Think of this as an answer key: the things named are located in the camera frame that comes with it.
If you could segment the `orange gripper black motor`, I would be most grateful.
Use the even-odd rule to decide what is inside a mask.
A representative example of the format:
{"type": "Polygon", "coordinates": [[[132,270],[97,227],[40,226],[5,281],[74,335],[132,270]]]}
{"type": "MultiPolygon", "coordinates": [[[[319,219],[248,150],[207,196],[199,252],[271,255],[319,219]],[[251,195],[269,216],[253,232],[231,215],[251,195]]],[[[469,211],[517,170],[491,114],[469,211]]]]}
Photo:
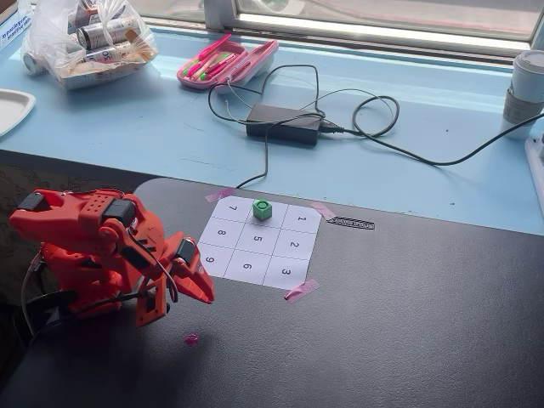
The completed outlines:
{"type": "MultiPolygon", "coordinates": [[[[165,240],[162,252],[154,251],[150,239],[141,243],[159,260],[172,276],[178,292],[203,303],[214,300],[213,281],[201,263],[201,254],[195,240],[177,232],[165,240]]],[[[138,290],[136,326],[147,326],[167,314],[167,286],[164,276],[157,280],[144,280],[138,290]]]]}

